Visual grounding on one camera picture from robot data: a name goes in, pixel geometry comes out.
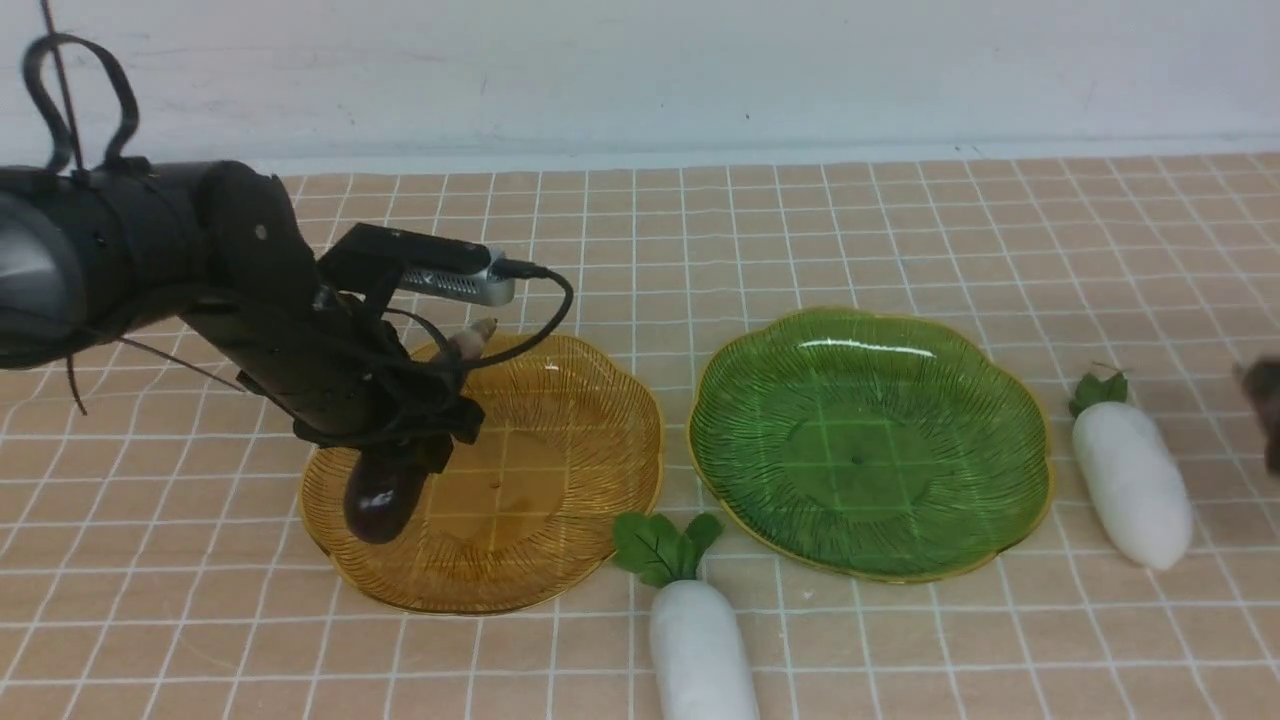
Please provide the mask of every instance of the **small brown object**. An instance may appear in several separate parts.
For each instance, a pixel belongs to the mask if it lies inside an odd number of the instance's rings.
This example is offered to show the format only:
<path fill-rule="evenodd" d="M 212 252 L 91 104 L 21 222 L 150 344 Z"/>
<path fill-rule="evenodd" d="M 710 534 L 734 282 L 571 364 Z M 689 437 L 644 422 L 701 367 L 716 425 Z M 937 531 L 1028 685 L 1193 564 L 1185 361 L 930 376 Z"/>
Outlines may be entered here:
<path fill-rule="evenodd" d="M 1235 379 L 1267 436 L 1267 473 L 1280 475 L 1280 357 L 1261 357 L 1248 368 L 1236 365 Z"/>
<path fill-rule="evenodd" d="M 449 338 L 449 350 L 457 354 L 458 360 L 475 360 L 484 355 L 485 346 L 489 345 L 489 340 L 493 338 L 493 333 L 498 331 L 497 318 L 484 318 L 481 320 L 475 320 L 470 325 L 462 328 L 453 337 Z M 431 357 L 431 363 L 443 363 L 448 360 L 449 354 L 444 350 L 436 352 Z"/>

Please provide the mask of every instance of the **toy vegetable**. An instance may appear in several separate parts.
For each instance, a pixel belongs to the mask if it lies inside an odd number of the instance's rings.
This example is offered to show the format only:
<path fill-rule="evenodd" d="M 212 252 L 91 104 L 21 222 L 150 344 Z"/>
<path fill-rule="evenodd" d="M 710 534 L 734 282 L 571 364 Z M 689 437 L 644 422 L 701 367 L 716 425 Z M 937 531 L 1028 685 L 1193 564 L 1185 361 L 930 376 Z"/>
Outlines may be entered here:
<path fill-rule="evenodd" d="M 698 579 L 698 564 L 723 532 L 710 514 L 681 533 L 662 515 L 620 515 L 613 562 L 658 588 L 649 650 L 664 720 L 759 720 L 751 666 L 733 607 Z"/>
<path fill-rule="evenodd" d="M 1160 429 L 1128 395 L 1124 373 L 1084 375 L 1070 402 L 1071 442 L 1107 537 L 1134 562 L 1167 570 L 1190 546 L 1192 505 Z"/>

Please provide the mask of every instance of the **plate rim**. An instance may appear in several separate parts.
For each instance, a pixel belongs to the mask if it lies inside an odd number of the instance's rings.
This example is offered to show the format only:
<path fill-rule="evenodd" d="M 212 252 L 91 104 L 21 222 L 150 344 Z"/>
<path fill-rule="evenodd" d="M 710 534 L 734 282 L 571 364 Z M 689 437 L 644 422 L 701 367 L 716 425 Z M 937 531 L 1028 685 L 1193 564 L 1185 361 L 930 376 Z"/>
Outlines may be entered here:
<path fill-rule="evenodd" d="M 878 573 L 867 573 L 867 571 L 861 571 L 861 570 L 854 570 L 854 569 L 850 569 L 850 568 L 842 568 L 842 566 L 838 566 L 838 565 L 828 565 L 828 564 L 824 564 L 824 562 L 818 562 L 818 561 L 810 560 L 808 557 L 803 557 L 803 556 L 797 555 L 794 551 L 790 551 L 790 550 L 787 550 L 785 547 L 781 547 L 778 544 L 774 544 L 774 543 L 764 539 L 754 528 L 751 528 L 750 525 L 748 525 L 741 518 L 737 516 L 736 512 L 733 512 L 733 510 L 728 506 L 728 503 L 721 496 L 721 493 L 717 492 L 717 489 L 714 487 L 712 487 L 712 483 L 709 483 L 707 480 L 707 475 L 703 471 L 701 462 L 699 462 L 699 460 L 698 460 L 698 451 L 694 447 L 694 416 L 698 414 L 698 407 L 704 402 L 704 400 L 703 400 L 704 392 L 703 391 L 704 391 L 704 380 L 707 379 L 707 373 L 708 373 L 708 370 L 712 369 L 712 366 L 716 365 L 716 361 L 721 359 L 722 354 L 724 354 L 731 347 L 733 347 L 736 345 L 740 345 L 740 343 L 744 343 L 744 342 L 748 342 L 748 341 L 751 341 L 751 340 L 755 340 L 755 338 L 759 338 L 762 336 L 765 336 L 771 331 L 773 331 L 774 328 L 777 328 L 777 325 L 780 325 L 780 324 L 782 324 L 785 322 L 788 322 L 788 320 L 791 320 L 794 318 L 797 318 L 800 315 L 806 315 L 806 314 L 814 314 L 814 313 L 840 313 L 840 314 L 850 315 L 850 316 L 863 316 L 863 318 L 870 318 L 870 319 L 876 319 L 876 320 L 899 320 L 899 322 L 905 322 L 905 323 L 915 323 L 915 324 L 932 325 L 934 328 L 940 328 L 940 329 L 947 332 L 948 334 L 954 336 L 961 343 L 969 346 L 970 350 L 977 351 L 978 356 L 982 357 L 983 363 L 987 366 L 992 368 L 997 373 L 1001 373 L 1005 377 L 1007 377 L 1009 379 L 1014 380 L 1014 383 L 1016 383 L 1016 386 L 1019 388 L 1021 388 L 1021 391 L 1024 393 L 1027 393 L 1027 397 L 1030 398 L 1033 406 L 1036 407 L 1037 414 L 1039 415 L 1041 423 L 1044 425 L 1044 455 L 1039 460 L 1043 462 L 1043 466 L 1044 466 L 1044 477 L 1046 477 L 1046 484 L 1047 484 L 1046 489 L 1047 489 L 1047 492 L 1044 493 L 1044 502 L 1041 505 L 1039 512 L 1036 515 L 1034 520 L 1032 520 L 1030 523 L 1028 523 L 1025 533 L 1023 533 L 1021 536 L 1019 536 L 1018 539 L 1015 539 L 1015 541 L 1005 544 L 1004 547 L 995 548 L 995 550 L 987 552 L 986 555 L 983 555 L 982 557 L 979 557 L 978 560 L 975 560 L 973 562 L 969 562 L 966 565 L 963 565 L 960 568 L 955 568 L 955 569 L 946 570 L 946 571 L 942 571 L 942 573 L 928 573 L 928 574 L 919 574 L 919 575 L 911 575 L 911 577 L 881 575 Z M 998 364 L 995 360 L 992 360 L 991 356 L 986 351 L 983 351 L 983 348 L 977 342 L 969 340 L 963 333 L 960 333 L 959 331 L 956 331 L 955 328 L 952 328 L 951 325 L 947 325 L 946 323 L 942 323 L 941 320 L 936 320 L 933 318 L 925 318 L 925 316 L 920 316 L 920 315 L 906 315 L 906 314 L 899 314 L 899 313 L 874 313 L 874 311 L 870 311 L 870 310 L 863 310 L 860 307 L 847 307 L 847 306 L 842 306 L 842 305 L 814 305 L 814 306 L 810 306 L 810 307 L 801 307 L 799 310 L 792 310 L 790 313 L 780 315 L 773 322 L 771 322 L 769 324 L 767 324 L 767 325 L 764 325 L 762 328 L 756 328 L 754 331 L 748 331 L 748 332 L 737 336 L 736 338 L 733 338 L 733 340 L 726 342 L 724 345 L 719 346 L 716 350 L 716 352 L 712 352 L 712 356 L 707 360 L 707 364 L 703 365 L 701 372 L 699 372 L 698 379 L 694 383 L 694 398 L 692 398 L 692 404 L 691 404 L 691 406 L 689 409 L 689 419 L 685 423 L 685 433 L 684 433 L 684 436 L 685 436 L 685 450 L 686 450 L 686 452 L 689 452 L 690 461 L 694 464 L 694 473 L 698 475 L 699 483 L 701 483 L 703 487 L 705 487 L 707 491 L 712 493 L 712 497 L 716 498 L 716 502 L 721 506 L 721 509 L 724 511 L 724 514 L 728 515 L 728 518 L 733 521 L 733 524 L 737 525 L 739 529 L 741 529 L 749 537 L 751 537 L 753 539 L 755 539 L 756 542 L 759 542 L 764 547 L 769 548 L 771 551 L 777 552 L 778 555 L 781 555 L 783 557 L 787 557 L 787 559 L 790 559 L 790 560 L 792 560 L 795 562 L 799 562 L 799 564 L 801 564 L 801 565 L 804 565 L 806 568 L 812 568 L 814 570 L 822 570 L 822 571 L 826 571 L 826 573 L 835 573 L 837 575 L 846 575 L 846 577 L 851 577 L 851 578 L 855 578 L 855 579 L 873 580 L 873 582 L 884 583 L 884 584 L 916 585 L 916 584 L 936 583 L 936 582 L 940 582 L 940 580 L 946 580 L 946 579 L 959 578 L 961 575 L 966 575 L 969 573 L 973 573 L 973 571 L 975 571 L 975 570 L 978 570 L 978 569 L 980 569 L 980 568 L 991 564 L 996 557 L 998 557 L 1004 552 L 1009 551 L 1010 548 L 1012 548 L 1012 547 L 1015 547 L 1018 544 L 1021 544 L 1024 541 L 1027 541 L 1027 538 L 1029 538 L 1032 534 L 1036 533 L 1036 530 L 1039 529 L 1039 527 L 1044 523 L 1044 519 L 1048 516 L 1050 511 L 1053 509 L 1053 497 L 1057 495 L 1057 471 L 1056 471 L 1056 468 L 1053 465 L 1053 432 L 1052 432 L 1052 423 L 1050 420 L 1050 415 L 1044 411 L 1043 404 L 1039 401 L 1039 398 L 1036 396 L 1036 393 L 1032 392 L 1032 389 L 1027 386 L 1027 383 L 1021 378 L 1019 378 L 1018 375 L 1012 374 L 1005 366 L 1002 366 L 1001 364 Z"/>
<path fill-rule="evenodd" d="M 509 337 L 513 341 L 518 342 L 520 338 L 522 338 L 522 337 L 527 338 L 527 337 L 531 337 L 531 336 L 532 336 L 532 333 L 512 333 Z M 608 352 L 604 352 L 603 350 L 600 350 L 599 347 L 596 347 L 595 345 L 593 345 L 590 341 L 584 340 L 584 338 L 581 338 L 581 337 L 579 337 L 576 334 L 571 334 L 571 333 L 553 333 L 552 336 L 548 336 L 548 338 L 550 338 L 550 337 L 556 337 L 556 338 L 558 338 L 561 341 L 567 341 L 570 345 L 575 345 L 576 343 L 576 345 L 581 346 L 581 348 L 585 350 L 588 355 L 594 355 L 596 360 L 603 359 L 604 363 L 605 363 L 605 366 L 611 372 L 616 373 L 621 378 L 625 378 L 626 382 L 634 383 L 636 387 L 639 387 L 640 389 L 643 389 L 644 391 L 644 396 L 646 396 L 649 398 L 649 402 L 652 404 L 652 407 L 653 407 L 654 416 L 657 418 L 657 428 L 658 428 L 658 454 L 657 454 L 658 461 L 657 461 L 657 465 L 658 465 L 658 470 L 657 470 L 655 478 L 654 478 L 654 492 L 653 492 L 652 497 L 649 498 L 649 501 L 645 503 L 645 507 L 644 507 L 643 511 L 646 515 L 650 514 L 650 512 L 653 512 L 654 509 L 658 506 L 658 501 L 659 501 L 659 498 L 662 496 L 662 491 L 663 491 L 663 488 L 666 486 L 666 480 L 667 480 L 667 462 L 666 462 L 666 451 L 667 451 L 667 446 L 668 446 L 667 432 L 666 432 L 666 420 L 667 419 L 663 415 L 662 404 L 658 402 L 658 396 L 654 395 L 653 389 L 650 389 L 648 384 L 645 384 L 644 382 L 641 382 L 640 378 L 637 378 L 636 375 L 631 374 L 628 370 L 623 369 L 622 365 L 617 360 L 614 360 Z M 541 346 L 541 342 L 539 342 L 536 346 L 534 346 L 534 348 L 540 347 L 540 346 Z M 417 359 L 420 356 L 420 354 L 429 354 L 429 352 L 431 352 L 434 350 L 438 350 L 438 347 L 436 347 L 435 343 L 433 343 L 433 342 L 425 342 L 421 346 L 419 346 L 416 350 L 413 350 L 410 354 L 410 356 Z M 324 450 L 326 450 L 326 448 L 319 448 L 319 447 L 316 447 L 316 448 L 312 450 L 311 455 L 307 457 L 307 461 L 306 461 L 306 464 L 302 468 L 302 473 L 300 473 L 300 477 L 298 477 L 298 488 L 297 488 L 294 496 L 296 496 L 296 502 L 297 502 L 297 506 L 298 506 L 298 516 L 300 516 L 300 519 L 302 521 L 302 529 L 303 529 L 303 532 L 306 532 L 306 534 L 311 539 L 311 542 L 315 543 L 315 546 L 320 550 L 320 552 L 324 553 L 325 559 L 329 561 L 329 565 L 334 569 L 334 571 L 338 574 L 338 577 L 342 578 L 343 583 L 346 583 L 348 587 L 351 587 L 352 589 L 355 589 L 357 593 L 360 593 L 360 594 L 362 594 L 362 596 L 372 600 L 374 602 L 376 602 L 379 605 L 383 605 L 384 607 L 390 607 L 393 610 L 399 610 L 402 612 L 407 612 L 407 614 L 411 614 L 411 615 L 435 616 L 435 618 L 493 618 L 493 616 L 500 616 L 500 615 L 511 615 L 513 612 L 520 612 L 520 611 L 524 611 L 524 610 L 529 610 L 530 607 L 538 607 L 538 606 L 540 606 L 543 603 L 550 602 L 550 601 L 553 601 L 553 600 L 563 596 L 564 593 L 572 591 L 573 588 L 576 588 L 576 587 L 581 585 L 584 582 L 586 582 L 591 575 L 594 575 L 595 573 L 598 573 L 600 570 L 600 568 L 603 568 L 605 564 L 608 564 L 613 559 L 614 555 L 617 555 L 617 547 L 612 547 L 613 546 L 613 539 L 612 539 L 612 536 L 611 536 L 609 541 L 608 541 L 609 544 L 611 544 L 611 551 L 607 555 L 604 555 L 603 557 L 600 557 L 600 560 L 593 561 L 591 564 L 585 565 L 585 570 L 572 583 L 568 583 L 566 587 L 561 588 L 559 591 L 557 591 L 557 592 L 554 592 L 552 594 L 540 596 L 540 597 L 538 597 L 536 600 L 534 600 L 531 602 L 525 602 L 525 603 L 520 603 L 520 605 L 512 605 L 512 606 L 502 609 L 502 610 L 426 610 L 426 609 L 404 606 L 404 605 L 401 605 L 398 602 L 388 601 L 385 598 L 381 598 L 381 597 L 378 597 L 378 596 L 372 594 L 366 588 L 361 587 L 361 584 L 357 583 L 355 580 L 355 578 L 351 577 L 351 574 L 347 571 L 347 569 L 342 565 L 342 562 L 340 562 L 342 559 L 339 559 L 337 556 L 337 553 L 334 553 L 329 547 L 325 546 L 324 542 L 321 542 L 321 539 L 317 537 L 315 529 L 312 528 L 312 521 L 307 518 L 306 503 L 302 500 L 302 492 L 303 492 L 303 489 L 306 487 L 306 475 L 307 475 L 307 471 L 311 469 L 312 464 L 315 462 L 316 457 Z"/>

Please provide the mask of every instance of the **white wall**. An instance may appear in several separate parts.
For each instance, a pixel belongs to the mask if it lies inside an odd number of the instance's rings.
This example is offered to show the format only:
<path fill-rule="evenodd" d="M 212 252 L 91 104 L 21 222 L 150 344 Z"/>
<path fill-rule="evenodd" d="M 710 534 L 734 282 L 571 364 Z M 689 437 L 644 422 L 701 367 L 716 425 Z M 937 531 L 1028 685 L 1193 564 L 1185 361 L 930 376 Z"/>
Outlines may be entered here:
<path fill-rule="evenodd" d="M 0 161 L 37 163 L 37 3 L 3 1 Z M 1280 136 L 1276 0 L 54 4 L 129 68 L 154 159 Z M 115 110 L 74 72 L 96 158 Z"/>

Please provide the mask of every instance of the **amber glass plate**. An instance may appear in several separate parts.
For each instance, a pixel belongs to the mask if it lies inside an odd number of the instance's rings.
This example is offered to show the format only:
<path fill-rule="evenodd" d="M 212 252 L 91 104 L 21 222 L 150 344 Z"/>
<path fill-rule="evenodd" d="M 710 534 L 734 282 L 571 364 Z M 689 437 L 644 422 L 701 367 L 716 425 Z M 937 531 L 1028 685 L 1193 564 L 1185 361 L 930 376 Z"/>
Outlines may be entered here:
<path fill-rule="evenodd" d="M 499 334 L 494 354 L 524 337 Z M 435 346 L 416 354 L 434 355 Z M 360 592 L 415 612 L 489 615 L 570 589 L 613 553 L 613 518 L 649 511 L 662 486 L 663 420 L 653 395 L 586 342 L 553 334 L 515 360 L 472 372 L 465 393 L 486 419 L 428 479 L 408 528 L 357 541 L 342 498 L 356 454 L 317 451 L 302 520 Z"/>
<path fill-rule="evenodd" d="M 809 565 L 928 582 L 1024 539 L 1053 495 L 1032 393 L 955 331 L 803 310 L 721 348 L 689 421 L 742 528 Z"/>

